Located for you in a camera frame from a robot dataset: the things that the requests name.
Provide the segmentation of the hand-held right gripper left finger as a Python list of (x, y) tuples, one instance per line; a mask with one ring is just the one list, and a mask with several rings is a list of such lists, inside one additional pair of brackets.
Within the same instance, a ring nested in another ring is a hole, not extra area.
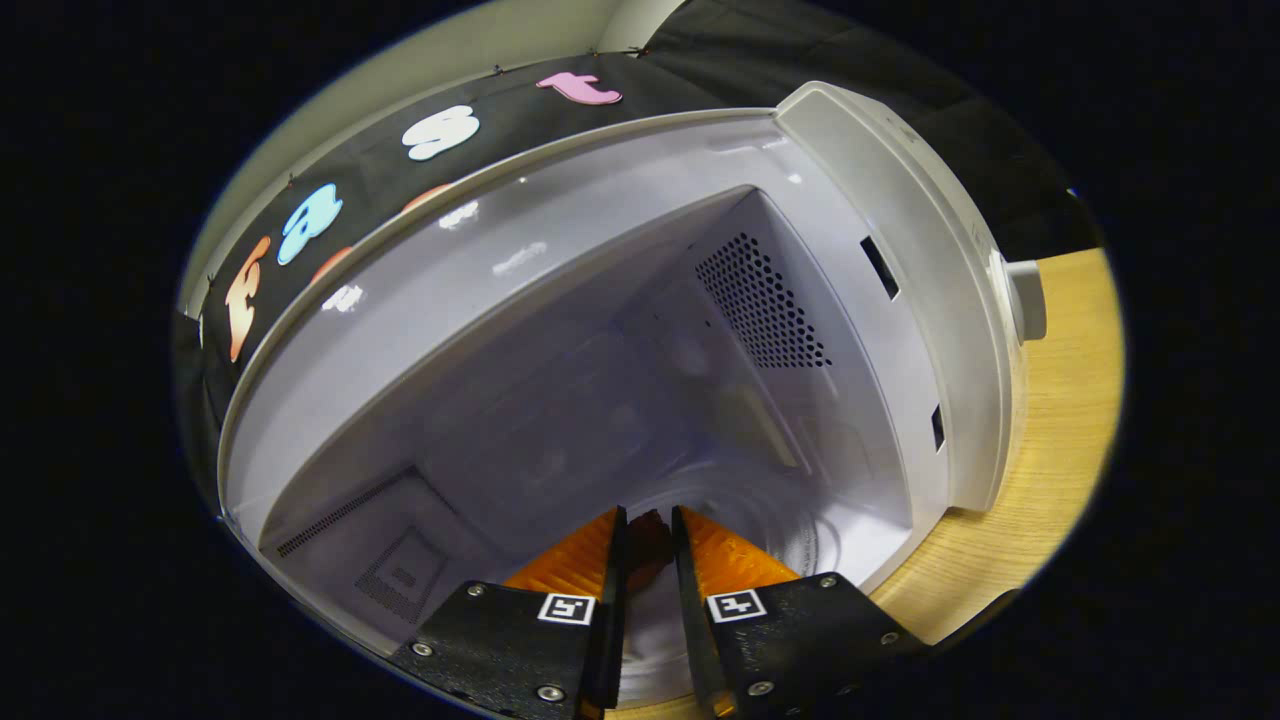
[(564, 537), (503, 583), (470, 580), (390, 656), (484, 719), (600, 719), (618, 702), (627, 514)]

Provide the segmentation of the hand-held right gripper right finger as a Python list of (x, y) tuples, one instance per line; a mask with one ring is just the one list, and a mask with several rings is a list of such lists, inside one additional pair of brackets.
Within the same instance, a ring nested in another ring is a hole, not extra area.
[(708, 719), (842, 719), (931, 646), (836, 571), (801, 577), (689, 507), (672, 511), (687, 660)]

